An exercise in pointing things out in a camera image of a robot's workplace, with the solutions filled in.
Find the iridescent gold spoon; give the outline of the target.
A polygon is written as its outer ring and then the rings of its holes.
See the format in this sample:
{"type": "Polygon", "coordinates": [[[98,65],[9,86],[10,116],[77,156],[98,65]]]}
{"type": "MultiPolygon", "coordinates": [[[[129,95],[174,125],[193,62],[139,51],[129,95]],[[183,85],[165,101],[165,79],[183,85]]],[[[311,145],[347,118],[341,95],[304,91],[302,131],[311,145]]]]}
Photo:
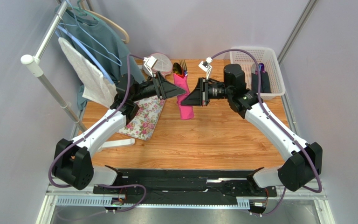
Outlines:
{"type": "Polygon", "coordinates": [[[173,74],[179,76],[180,78],[184,78],[185,74],[183,72],[183,68],[179,63],[174,63],[172,65],[172,72],[173,74]]]}

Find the iridescent fork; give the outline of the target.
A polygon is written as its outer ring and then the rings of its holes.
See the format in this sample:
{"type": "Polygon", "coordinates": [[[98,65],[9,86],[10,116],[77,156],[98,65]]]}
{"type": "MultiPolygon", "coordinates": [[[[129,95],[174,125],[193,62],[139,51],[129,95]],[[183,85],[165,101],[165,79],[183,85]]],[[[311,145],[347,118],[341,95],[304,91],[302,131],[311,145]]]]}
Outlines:
{"type": "Polygon", "coordinates": [[[187,64],[186,64],[185,60],[184,59],[180,60],[179,64],[183,70],[183,76],[186,77],[188,75],[188,71],[187,71],[187,64]]]}

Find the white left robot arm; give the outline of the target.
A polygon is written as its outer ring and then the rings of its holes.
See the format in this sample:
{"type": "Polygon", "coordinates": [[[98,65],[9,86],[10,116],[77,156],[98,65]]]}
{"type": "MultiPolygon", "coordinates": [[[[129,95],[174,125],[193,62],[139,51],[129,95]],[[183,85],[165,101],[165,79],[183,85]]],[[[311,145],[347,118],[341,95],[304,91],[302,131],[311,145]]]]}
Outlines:
{"type": "Polygon", "coordinates": [[[158,97],[168,99],[186,93],[185,89],[167,81],[160,72],[138,83],[131,74],[124,74],[116,85],[117,95],[109,110],[91,128],[77,137],[61,139],[48,170],[52,185],[82,190],[89,185],[111,186],[118,171],[109,166],[94,166],[92,157],[117,131],[128,125],[139,111],[137,101],[158,97]]]}

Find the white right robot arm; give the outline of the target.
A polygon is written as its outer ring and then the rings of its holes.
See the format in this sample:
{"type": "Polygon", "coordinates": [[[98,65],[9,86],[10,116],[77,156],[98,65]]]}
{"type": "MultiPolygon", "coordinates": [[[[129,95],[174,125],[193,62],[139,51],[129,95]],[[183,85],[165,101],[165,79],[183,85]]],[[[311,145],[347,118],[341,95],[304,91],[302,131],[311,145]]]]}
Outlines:
{"type": "Polygon", "coordinates": [[[285,160],[282,166],[259,168],[247,179],[259,188],[284,186],[293,192],[304,188],[321,173],[322,147],[288,129],[258,97],[257,92],[247,88],[241,66],[229,64],[224,67],[222,82],[199,78],[181,105],[207,106],[211,99],[226,99],[230,108],[258,128],[285,160]]]}

